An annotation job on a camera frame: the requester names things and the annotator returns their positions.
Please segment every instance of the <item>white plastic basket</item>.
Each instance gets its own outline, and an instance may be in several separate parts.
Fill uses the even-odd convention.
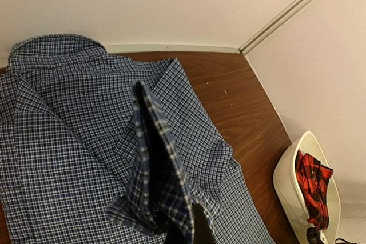
[[[274,189],[279,196],[282,207],[296,234],[300,244],[307,244],[306,231],[312,225],[308,223],[308,209],[295,173],[295,160],[298,150],[303,154],[310,154],[318,159],[322,165],[328,166],[328,161],[311,131],[307,131],[303,136],[287,148],[274,170]],[[338,231],[341,203],[336,182],[332,177],[329,181],[327,192],[327,206],[329,211],[329,227],[325,231],[328,243],[334,243]]]

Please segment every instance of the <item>red and black plaid cloth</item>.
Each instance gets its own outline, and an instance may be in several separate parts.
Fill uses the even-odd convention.
[[[327,229],[329,225],[327,189],[333,170],[321,165],[320,161],[311,155],[303,155],[298,151],[295,171],[309,211],[308,222],[318,230]]]

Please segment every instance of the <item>wooden surface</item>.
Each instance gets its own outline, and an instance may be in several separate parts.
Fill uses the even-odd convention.
[[[234,157],[241,164],[248,189],[274,241],[298,243],[272,183],[276,164],[291,143],[244,57],[220,53],[127,55],[139,61],[179,57],[213,123],[233,146]],[[0,243],[9,243],[6,242],[3,216],[0,222]]]

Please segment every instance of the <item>plaid shirt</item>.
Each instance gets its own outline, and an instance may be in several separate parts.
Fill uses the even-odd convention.
[[[146,88],[138,106],[130,92],[137,81]],[[143,126],[145,118],[168,128],[160,111],[138,115],[148,95],[157,103],[148,90],[171,129],[152,140],[141,133],[160,128]],[[273,243],[232,148],[176,59],[135,62],[77,35],[33,38],[10,53],[0,109],[0,199],[14,243],[163,243],[172,223],[190,240],[191,203],[204,208],[217,243]],[[148,171],[144,157],[157,160],[149,154],[162,146],[156,140],[174,140],[179,156],[170,146],[160,152],[174,156],[169,169],[154,163]],[[145,191],[146,172],[160,189]],[[163,173],[175,179],[159,180]],[[163,196],[169,187],[177,213]]]
[[[333,170],[300,151],[297,152],[295,167],[297,181],[309,211],[308,222],[318,230],[326,230],[329,225],[327,189]]]

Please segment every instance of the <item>shirt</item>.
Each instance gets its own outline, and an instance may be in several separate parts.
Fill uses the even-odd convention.
[[[161,102],[187,190],[206,209],[217,243],[274,243],[178,60],[135,62],[77,35],[15,45],[0,78],[0,199],[11,240],[164,242],[163,231],[117,224],[110,211],[135,170],[137,81]]]

